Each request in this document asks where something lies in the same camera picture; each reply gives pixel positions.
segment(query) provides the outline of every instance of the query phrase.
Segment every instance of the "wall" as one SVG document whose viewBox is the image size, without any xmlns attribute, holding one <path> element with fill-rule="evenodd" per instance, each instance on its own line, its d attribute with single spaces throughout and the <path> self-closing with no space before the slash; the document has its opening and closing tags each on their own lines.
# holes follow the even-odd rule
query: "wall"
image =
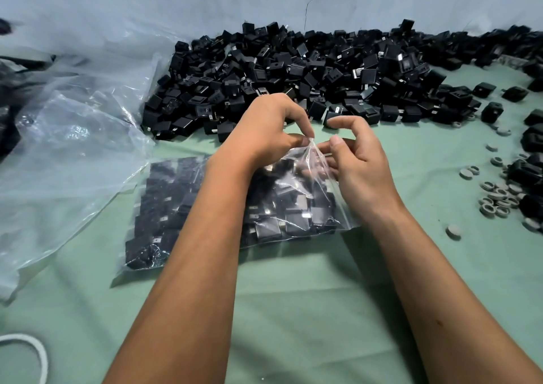
<svg viewBox="0 0 543 384">
<path fill-rule="evenodd" d="M 0 0 L 0 14 L 19 23 L 17 34 L 0 42 L 55 52 L 122 41 L 139 51 L 142 44 L 153 48 L 157 35 L 217 35 L 240 31 L 244 20 L 355 31 L 390 29 L 407 17 L 420 31 L 480 33 L 514 23 L 541 29 L 542 7 L 543 0 Z"/>
</svg>

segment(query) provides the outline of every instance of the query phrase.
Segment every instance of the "clear plastic bag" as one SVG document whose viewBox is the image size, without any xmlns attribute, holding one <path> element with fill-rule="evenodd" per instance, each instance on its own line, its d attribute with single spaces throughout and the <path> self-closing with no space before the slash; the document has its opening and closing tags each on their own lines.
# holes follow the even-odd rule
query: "clear plastic bag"
<svg viewBox="0 0 543 384">
<path fill-rule="evenodd" d="M 0 163 L 0 299 L 20 268 L 58 250 L 147 165 L 154 144 L 139 120 L 161 62 L 58 57 L 26 79 L 34 98 Z"/>
<path fill-rule="evenodd" d="M 122 270 L 166 263 L 204 178 L 208 156 L 152 163 L 134 206 Z M 355 226 L 315 143 L 289 151 L 251 180 L 240 248 Z"/>
</svg>

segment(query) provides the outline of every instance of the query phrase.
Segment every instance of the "white cord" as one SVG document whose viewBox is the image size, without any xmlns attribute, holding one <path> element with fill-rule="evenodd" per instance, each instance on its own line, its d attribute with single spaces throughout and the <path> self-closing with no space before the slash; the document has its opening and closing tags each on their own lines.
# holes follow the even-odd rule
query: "white cord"
<svg viewBox="0 0 543 384">
<path fill-rule="evenodd" d="M 47 352 L 44 345 L 36 337 L 27 334 L 6 334 L 0 336 L 0 343 L 3 341 L 23 341 L 26 344 L 30 344 L 37 352 L 37 356 L 40 359 L 41 375 L 38 384 L 45 384 L 47 381 L 47 373 L 49 372 L 49 362 L 47 361 Z"/>
</svg>

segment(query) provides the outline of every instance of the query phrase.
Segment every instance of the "green cloth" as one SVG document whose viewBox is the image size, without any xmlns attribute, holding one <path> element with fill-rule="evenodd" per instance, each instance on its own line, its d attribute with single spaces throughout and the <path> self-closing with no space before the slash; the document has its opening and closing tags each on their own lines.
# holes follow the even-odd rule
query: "green cloth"
<svg viewBox="0 0 543 384">
<path fill-rule="evenodd" d="M 479 182 L 499 181 L 490 164 L 521 151 L 522 120 L 543 107 L 543 94 L 512 104 L 500 89 L 526 87 L 519 71 L 464 65 L 446 83 L 498 86 L 501 137 L 476 120 L 460 129 L 422 121 L 375 127 L 406 205 L 513 339 L 543 366 L 543 235 L 507 219 L 487 219 L 477 203 Z M 490 100 L 482 100 L 483 106 Z M 316 140 L 331 134 L 314 123 Z M 289 126 L 288 132 L 297 127 Z M 340 135 L 351 136 L 350 131 Z M 485 143 L 499 146 L 497 153 Z M 156 158 L 211 153 L 216 137 L 199 131 L 183 141 L 159 142 Z M 460 168 L 476 165 L 471 181 Z M 111 287 L 119 266 L 136 193 L 118 195 L 31 278 L 7 307 L 0 333 L 30 333 L 44 341 L 50 384 L 99 383 L 143 304 L 157 272 Z M 463 230 L 461 241 L 445 234 Z M 310 241 L 254 248 L 240 257 L 227 383 L 342 384 L 425 382 L 425 374 L 382 256 L 368 233 L 355 229 Z M 23 345 L 0 346 L 0 382 L 34 384 L 37 360 Z"/>
</svg>

